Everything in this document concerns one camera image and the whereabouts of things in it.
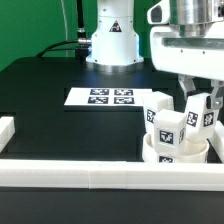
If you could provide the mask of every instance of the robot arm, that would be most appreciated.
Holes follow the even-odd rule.
[[[162,0],[148,11],[152,28],[152,61],[157,70],[179,74],[187,98],[193,77],[212,80],[209,106],[223,107],[224,2],[222,0]]]

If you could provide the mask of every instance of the cube with marker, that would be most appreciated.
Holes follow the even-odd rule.
[[[143,97],[145,129],[154,133],[154,117],[162,109],[174,110],[173,97],[162,92],[152,92]]]
[[[154,149],[164,156],[176,157],[184,150],[186,115],[163,109],[154,119]]]
[[[208,93],[201,93],[188,97],[185,109],[186,138],[191,142],[200,142],[212,137],[214,133],[219,110],[207,108],[209,96]]]

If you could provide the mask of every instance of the black cable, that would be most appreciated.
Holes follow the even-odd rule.
[[[46,50],[46,51],[42,51],[43,52],[43,55],[47,52],[52,52],[52,51],[76,51],[77,48],[59,48],[59,49],[49,49],[49,50]]]
[[[37,54],[36,57],[41,58],[47,51],[50,51],[52,48],[63,46],[66,44],[77,44],[77,43],[78,43],[78,40],[70,40],[70,41],[62,41],[56,44],[52,44],[49,47],[45,48],[43,51],[41,51],[39,54]]]
[[[83,6],[82,0],[76,0],[77,7],[77,17],[78,17],[78,38],[86,38],[86,32],[84,27],[84,16],[83,16]]]

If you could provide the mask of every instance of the green wall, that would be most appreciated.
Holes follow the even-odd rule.
[[[76,1],[64,0],[69,38],[76,38]],[[150,57],[147,10],[157,1],[135,1],[134,27],[140,36],[140,54]],[[85,26],[91,36],[97,26],[97,0],[83,0]],[[35,56],[45,47],[65,40],[60,0],[0,0],[0,70],[20,57]],[[65,56],[51,53],[46,56]]]

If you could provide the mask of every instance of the white container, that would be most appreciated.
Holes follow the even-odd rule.
[[[203,140],[193,143],[186,140],[185,149],[179,156],[166,156],[163,153],[157,153],[152,147],[150,134],[143,138],[142,158],[149,163],[206,163],[209,150],[209,143]]]

